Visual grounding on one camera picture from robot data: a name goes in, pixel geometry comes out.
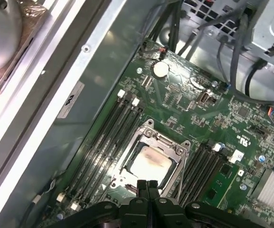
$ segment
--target motherboard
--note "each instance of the motherboard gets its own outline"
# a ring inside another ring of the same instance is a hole
[[[149,41],[148,49],[161,48]],[[202,201],[274,228],[269,107],[172,52],[137,53],[73,158],[39,227],[100,201],[121,205],[157,180],[181,206]]]

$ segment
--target label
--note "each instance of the label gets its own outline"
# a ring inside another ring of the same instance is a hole
[[[57,119],[65,119],[67,117],[83,88],[84,84],[78,81],[74,89],[71,91],[69,97],[67,98],[65,104],[63,105],[61,111],[59,112],[59,115],[57,115]]]

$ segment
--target cpu socket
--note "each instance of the cpu socket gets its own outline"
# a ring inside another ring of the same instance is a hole
[[[111,188],[123,186],[136,192],[137,180],[155,180],[161,196],[167,196],[182,171],[189,148],[189,141],[174,142],[154,129],[152,119],[147,120],[124,150],[115,168]]]

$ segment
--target green circuit board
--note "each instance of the green circuit board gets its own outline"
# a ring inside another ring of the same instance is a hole
[[[157,47],[153,42],[147,46],[149,49]],[[98,133],[121,89],[144,104],[137,125],[153,119],[155,130],[172,140],[189,140],[189,157],[196,153],[201,143],[208,140],[224,144],[223,153],[228,158],[236,150],[242,152],[244,156],[241,161],[235,164],[227,162],[227,167],[214,176],[201,200],[237,215],[247,209],[268,224],[274,224],[274,210],[262,206],[258,212],[250,200],[264,171],[274,169],[274,125],[267,116],[267,107],[239,101],[226,89],[225,83],[171,52],[163,60],[170,67],[168,77],[157,80],[152,77],[151,65],[158,56],[136,54],[133,58],[68,167],[57,192],[64,191],[73,182],[72,176],[86,148]],[[209,94],[209,99],[202,102],[204,93]],[[260,155],[265,157],[264,162],[258,161]],[[133,196],[124,188],[109,188],[116,164],[117,159],[100,182],[102,188],[94,195],[96,201],[110,200],[120,204],[122,199]]]

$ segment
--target cable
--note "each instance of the cable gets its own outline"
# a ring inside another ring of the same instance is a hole
[[[32,212],[32,210],[34,209],[34,207],[36,206],[36,204],[40,201],[40,199],[42,198],[42,196],[44,194],[47,194],[49,193],[56,185],[56,179],[53,179],[49,185],[46,185],[46,186],[49,186],[48,190],[45,190],[45,187],[44,187],[44,190],[42,190],[42,194],[38,194],[35,196],[35,198],[32,200],[32,202],[29,204],[29,206],[27,207],[27,209],[25,210],[24,212],[24,215],[22,217],[22,220],[21,222],[19,223],[19,228],[26,228],[27,226],[27,220]]]
[[[172,52],[176,51],[178,38],[179,38],[179,27],[180,27],[180,12],[182,1],[175,2],[173,5],[173,15],[170,27],[170,38],[169,38],[169,49]]]
[[[143,53],[143,54],[153,54],[153,53],[156,53],[156,52],[159,52],[160,51],[160,48],[158,49],[153,49],[153,50],[145,50],[145,38],[146,38],[146,28],[149,24],[149,20],[151,19],[151,17],[153,16],[155,10],[160,7],[160,6],[163,6],[163,5],[166,5],[167,3],[160,3],[160,4],[156,4],[154,5],[150,11],[148,12],[145,20],[144,20],[144,23],[143,23],[143,27],[141,29],[141,37],[140,37],[140,52]]]
[[[244,14],[240,19],[240,26],[237,31],[237,38],[234,44],[233,57],[231,61],[231,67],[230,67],[231,90],[233,92],[233,95],[242,101],[245,101],[248,103],[254,103],[254,104],[273,105],[274,101],[263,101],[263,100],[252,99],[236,89],[236,76],[237,76],[240,50],[242,49],[242,46],[243,46],[243,40],[247,31],[247,25],[248,25],[248,17],[246,14]]]
[[[249,75],[246,78],[246,83],[245,83],[245,94],[247,96],[250,96],[250,84],[251,84],[251,80],[254,76],[254,74],[257,72],[257,70],[261,70],[262,68],[264,68],[266,65],[268,64],[267,61],[263,60],[263,59],[259,59],[258,61],[256,61],[253,65],[252,65],[252,70],[249,73]]]
[[[227,43],[227,42],[228,42],[228,37],[227,36],[221,37],[221,39],[220,39],[220,46],[218,48],[217,58],[216,59],[217,59],[217,65],[218,65],[218,68],[219,68],[219,70],[220,70],[220,72],[222,74],[222,77],[223,77],[224,81],[226,82],[226,84],[229,86],[230,82],[227,79],[227,75],[226,75],[226,73],[225,73],[225,71],[223,69],[223,66],[222,66],[222,63],[221,63],[221,58],[220,58],[221,51],[222,51],[225,43]]]
[[[271,122],[274,124],[274,120],[272,118],[273,114],[274,114],[274,108],[270,107],[268,111],[268,117],[270,118]]]
[[[190,46],[190,44],[193,42],[193,40],[194,40],[195,37],[196,37],[196,34],[193,32],[189,36],[188,40],[185,42],[184,46],[178,52],[178,56],[182,56],[182,54],[186,51],[186,49],[188,49],[188,47]]]
[[[241,14],[241,11],[238,10],[238,11],[233,11],[233,12],[230,12],[226,15],[223,15],[223,16],[220,16],[219,18],[215,19],[215,20],[211,20],[203,25],[200,25],[197,30],[199,30],[198,32],[198,35],[197,35],[197,38],[196,40],[194,41],[193,45],[191,46],[187,56],[185,57],[186,60],[190,60],[190,58],[192,57],[192,55],[195,53],[203,35],[204,35],[204,29],[208,26],[213,26],[213,25],[217,25],[217,24],[220,24],[220,23],[223,23],[227,20],[230,20],[230,19],[233,19],[233,18],[237,18],[239,17],[239,15]],[[190,37],[187,42],[185,43],[185,45],[183,46],[183,48],[180,50],[179,53],[181,53],[181,55],[186,51],[186,49],[189,47],[189,45],[192,43],[192,41],[194,40],[194,38],[196,37],[196,34],[195,33],[192,33],[191,34],[192,38]]]
[[[168,5],[167,8],[164,10],[162,15],[160,16],[159,20],[157,21],[156,25],[152,29],[152,31],[149,34],[149,38],[151,38],[153,41],[156,41],[163,26],[167,22],[168,18],[170,17],[172,11],[172,5]]]

